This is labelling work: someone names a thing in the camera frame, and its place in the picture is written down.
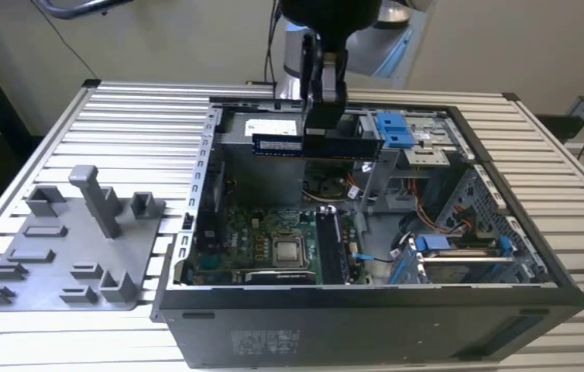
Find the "aluminum extrusion table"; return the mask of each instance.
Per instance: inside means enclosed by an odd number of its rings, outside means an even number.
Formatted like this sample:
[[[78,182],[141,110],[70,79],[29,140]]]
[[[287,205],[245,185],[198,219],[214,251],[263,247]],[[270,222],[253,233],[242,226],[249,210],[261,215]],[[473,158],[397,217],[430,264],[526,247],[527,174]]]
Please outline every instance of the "aluminum extrusion table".
[[[29,209],[35,184],[66,183],[75,164],[99,168],[98,181],[125,197],[151,191],[166,201],[139,304],[130,312],[0,313],[0,371],[187,370],[163,324],[149,321],[150,303],[183,200],[209,96],[267,97],[257,86],[102,82],[83,87],[0,198],[0,254]],[[584,167],[509,95],[350,90],[355,102],[455,105],[494,158],[513,192],[584,291]],[[333,367],[321,370],[584,370],[584,312],[501,364]],[[293,370],[315,370],[294,368]]]

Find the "white wall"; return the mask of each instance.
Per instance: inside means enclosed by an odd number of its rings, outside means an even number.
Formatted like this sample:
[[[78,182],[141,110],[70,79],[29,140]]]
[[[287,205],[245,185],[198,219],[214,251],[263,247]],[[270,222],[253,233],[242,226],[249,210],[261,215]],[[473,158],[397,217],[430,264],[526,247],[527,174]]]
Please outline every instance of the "white wall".
[[[565,113],[584,95],[584,1],[438,0],[406,87],[511,91]]]
[[[105,17],[53,22],[105,80],[242,83],[262,78],[270,4],[139,0]],[[273,58],[281,74],[281,43]],[[31,130],[49,129],[86,78],[29,1],[0,0],[0,84]]]
[[[437,1],[406,87],[514,91],[537,112],[566,112],[584,94],[584,1]],[[105,17],[53,21],[102,79],[239,83],[262,76],[270,2],[138,0]],[[37,132],[87,77],[29,1],[0,0],[0,83]]]

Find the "expansion slot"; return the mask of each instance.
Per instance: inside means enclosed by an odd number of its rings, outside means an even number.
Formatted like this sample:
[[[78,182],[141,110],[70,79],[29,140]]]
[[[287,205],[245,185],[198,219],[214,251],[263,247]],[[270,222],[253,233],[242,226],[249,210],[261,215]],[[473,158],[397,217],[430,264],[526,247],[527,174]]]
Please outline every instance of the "expansion slot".
[[[315,233],[319,241],[323,284],[345,284],[349,281],[349,266],[338,220],[337,212],[319,212],[315,214]]]

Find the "black case exterior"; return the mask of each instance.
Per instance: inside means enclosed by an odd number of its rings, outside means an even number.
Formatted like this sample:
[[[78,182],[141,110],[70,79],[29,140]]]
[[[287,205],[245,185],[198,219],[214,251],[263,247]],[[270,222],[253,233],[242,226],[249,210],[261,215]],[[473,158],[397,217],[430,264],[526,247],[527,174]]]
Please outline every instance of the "black case exterior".
[[[349,106],[447,111],[558,287],[167,290],[170,251],[151,319],[166,322],[193,368],[499,361],[584,309],[584,294],[458,109]]]

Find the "green circuit board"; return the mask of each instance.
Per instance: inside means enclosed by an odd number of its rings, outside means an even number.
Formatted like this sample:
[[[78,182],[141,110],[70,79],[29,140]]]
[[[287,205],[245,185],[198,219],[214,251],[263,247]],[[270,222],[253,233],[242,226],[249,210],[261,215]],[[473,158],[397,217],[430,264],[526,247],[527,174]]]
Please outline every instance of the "green circuit board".
[[[257,270],[310,271],[321,284],[314,212],[229,209],[226,221],[221,251],[199,254],[195,285],[238,285],[243,283],[246,273]],[[347,247],[355,242],[350,213],[341,215],[341,224]],[[298,254],[291,260],[275,260],[273,246],[278,244],[298,246]]]

